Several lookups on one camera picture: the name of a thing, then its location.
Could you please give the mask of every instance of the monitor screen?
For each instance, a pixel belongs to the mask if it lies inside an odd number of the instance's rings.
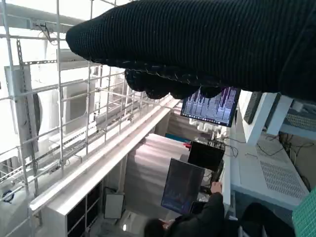
[[[171,159],[161,205],[180,214],[188,214],[197,200],[204,169]]]
[[[183,100],[181,115],[217,125],[231,127],[240,89],[226,87],[213,98],[205,98],[200,90]]]

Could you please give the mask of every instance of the black jacket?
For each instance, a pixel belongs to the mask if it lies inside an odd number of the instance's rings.
[[[72,27],[66,41],[96,63],[316,102],[315,0],[133,1]]]
[[[223,196],[215,193],[199,215],[178,217],[164,237],[238,237],[240,224],[243,228],[255,230],[251,237],[260,236],[260,226],[224,219]]]

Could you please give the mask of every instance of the hand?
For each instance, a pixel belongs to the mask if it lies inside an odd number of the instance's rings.
[[[211,192],[222,194],[222,183],[221,182],[213,182],[211,186]]]

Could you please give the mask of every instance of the black sleeve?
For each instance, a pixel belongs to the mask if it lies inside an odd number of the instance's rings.
[[[223,196],[220,193],[212,194],[202,212],[197,216],[201,234],[208,232],[209,236],[218,236],[223,226],[224,213]]]
[[[218,237],[224,225],[223,196],[212,194],[202,212],[177,226],[171,226],[170,234],[166,237]]]

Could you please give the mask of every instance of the dark hair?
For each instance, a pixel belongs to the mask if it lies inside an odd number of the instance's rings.
[[[165,230],[163,222],[157,218],[150,219],[144,228],[144,237],[163,237]]]

